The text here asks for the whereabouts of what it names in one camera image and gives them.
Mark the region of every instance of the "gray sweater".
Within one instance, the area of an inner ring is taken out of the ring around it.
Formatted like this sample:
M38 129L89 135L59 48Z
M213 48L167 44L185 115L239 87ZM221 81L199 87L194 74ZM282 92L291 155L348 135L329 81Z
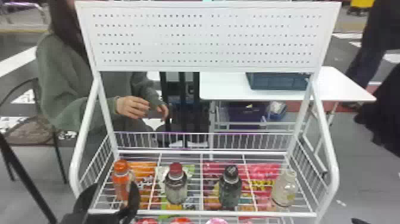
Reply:
M78 131L93 82L89 66L76 51L51 31L40 39L36 58L42 89L40 104L44 115L59 129ZM103 72L101 75L116 130L121 129L121 126L116 127L115 122L125 125L130 120L116 113L116 97L141 97L150 102L153 110L163 103L145 72ZM103 125L100 103L97 102L90 129Z

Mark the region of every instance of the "long dark hair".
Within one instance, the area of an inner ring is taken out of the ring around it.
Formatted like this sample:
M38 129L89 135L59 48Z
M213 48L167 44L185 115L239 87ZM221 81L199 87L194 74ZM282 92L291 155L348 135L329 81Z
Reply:
M48 4L54 33L89 64L75 10L65 0L49 0Z

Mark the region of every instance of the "black cap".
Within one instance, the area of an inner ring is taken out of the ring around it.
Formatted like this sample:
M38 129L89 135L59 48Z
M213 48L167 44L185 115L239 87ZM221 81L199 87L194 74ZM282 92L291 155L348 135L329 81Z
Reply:
M229 165L225 167L224 176L229 179L236 179L239 176L239 170L236 165Z

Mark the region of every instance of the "woman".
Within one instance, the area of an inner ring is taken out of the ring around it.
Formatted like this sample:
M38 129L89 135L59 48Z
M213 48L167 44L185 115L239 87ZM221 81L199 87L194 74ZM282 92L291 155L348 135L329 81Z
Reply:
M36 50L42 89L40 103L44 115L55 127L78 131L93 82L92 72L74 0L49 0L48 3L52 23ZM107 72L101 75L114 130L147 131L141 118L150 109L161 113L162 119L168 116L168 108L159 100L145 72ZM92 155L105 134L97 102L85 153L89 150Z

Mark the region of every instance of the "white table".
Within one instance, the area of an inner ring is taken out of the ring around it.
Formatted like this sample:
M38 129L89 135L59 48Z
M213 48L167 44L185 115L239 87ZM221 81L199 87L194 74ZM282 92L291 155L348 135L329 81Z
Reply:
M327 115L328 125L332 124L339 102L373 102L376 100L372 94L358 86L334 67L322 67L317 83L321 100L335 102L333 109ZM302 101L304 99L304 92L252 90L245 73L200 73L200 98L211 101L210 132L218 131L215 130L216 101ZM309 111L310 113L306 120L310 120L310 116L313 114L312 108ZM303 134L305 135L307 134L308 125L305 125L304 129ZM320 138L315 147L314 154L318 163L326 171L325 165L318 156L321 146L322 140Z

